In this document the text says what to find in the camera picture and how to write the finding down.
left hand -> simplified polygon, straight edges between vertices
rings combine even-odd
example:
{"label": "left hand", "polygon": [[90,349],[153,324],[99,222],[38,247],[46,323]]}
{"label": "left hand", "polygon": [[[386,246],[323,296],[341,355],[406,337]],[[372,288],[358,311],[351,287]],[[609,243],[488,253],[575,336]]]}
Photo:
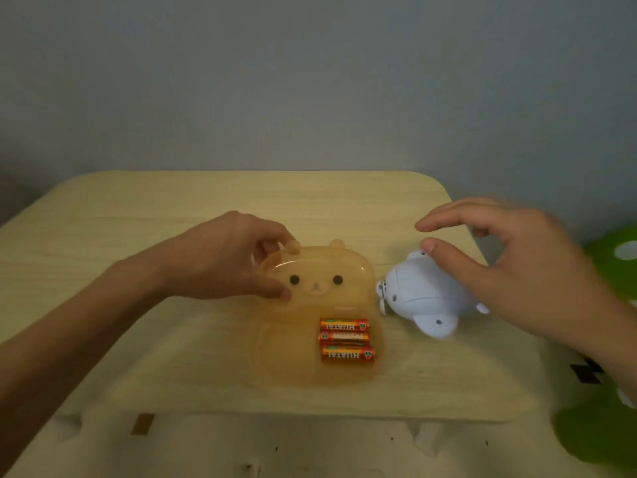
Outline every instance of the left hand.
{"label": "left hand", "polygon": [[127,260],[155,269],[167,296],[290,299],[283,283],[256,272],[268,255],[279,251],[279,243],[298,252],[298,242],[282,224],[230,211]]}

table top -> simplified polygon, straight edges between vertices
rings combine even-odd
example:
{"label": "table top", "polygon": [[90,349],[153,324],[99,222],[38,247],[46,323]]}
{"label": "table top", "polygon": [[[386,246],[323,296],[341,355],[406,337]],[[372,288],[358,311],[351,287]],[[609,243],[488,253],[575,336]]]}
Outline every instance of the table top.
{"label": "table top", "polygon": [[[115,260],[230,209],[285,224],[302,245],[335,238],[377,278],[418,248],[413,223],[449,201],[404,171],[108,171],[73,178],[0,228],[0,340],[80,290]],[[436,236],[477,261],[466,227]],[[257,412],[507,421],[534,407],[511,362],[536,359],[528,336],[495,317],[460,320],[448,340],[396,315],[379,320],[374,376],[333,386],[262,379],[239,342],[254,297],[171,298],[144,316],[70,395],[61,412],[109,402],[136,412]]]}

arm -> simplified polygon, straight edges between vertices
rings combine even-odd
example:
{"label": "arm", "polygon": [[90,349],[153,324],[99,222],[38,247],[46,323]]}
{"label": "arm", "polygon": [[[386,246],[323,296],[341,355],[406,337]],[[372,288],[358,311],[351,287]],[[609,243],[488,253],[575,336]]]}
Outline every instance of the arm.
{"label": "arm", "polygon": [[166,297],[290,298],[251,262],[277,251],[279,242],[296,249],[283,225],[227,213],[115,263],[0,344],[0,476],[117,339]]}
{"label": "arm", "polygon": [[637,403],[637,312],[619,300],[583,251],[549,216],[487,198],[435,208],[419,231],[467,224],[495,234],[505,249],[495,265],[476,263],[446,241],[421,247],[493,313],[598,361]]}

hand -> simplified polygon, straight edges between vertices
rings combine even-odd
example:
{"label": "hand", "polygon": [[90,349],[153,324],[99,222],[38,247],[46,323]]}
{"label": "hand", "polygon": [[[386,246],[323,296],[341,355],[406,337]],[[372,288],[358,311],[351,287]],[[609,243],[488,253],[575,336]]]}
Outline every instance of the hand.
{"label": "hand", "polygon": [[161,291],[168,296],[215,299],[250,294],[290,299],[285,285],[255,271],[256,265],[279,251],[279,243],[290,253],[299,250],[282,224],[230,211],[129,260],[154,268]]}
{"label": "hand", "polygon": [[425,238],[422,250],[514,325],[577,348],[580,332],[608,324],[613,309],[625,315],[627,305],[550,216],[497,200],[465,198],[435,208],[415,227],[430,232],[461,224],[471,225],[475,236],[502,239],[505,249],[495,265],[480,265],[437,238]]}

white plastic seal toy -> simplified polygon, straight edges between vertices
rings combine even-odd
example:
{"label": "white plastic seal toy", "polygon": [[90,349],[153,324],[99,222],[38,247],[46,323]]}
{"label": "white plastic seal toy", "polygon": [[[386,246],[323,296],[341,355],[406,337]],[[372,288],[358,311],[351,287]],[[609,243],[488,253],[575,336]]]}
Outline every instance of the white plastic seal toy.
{"label": "white plastic seal toy", "polygon": [[487,307],[422,252],[410,253],[407,260],[392,268],[378,282],[376,291],[383,315],[387,301],[395,313],[414,321],[420,330],[437,339],[454,332],[461,313],[473,307],[489,313]]}

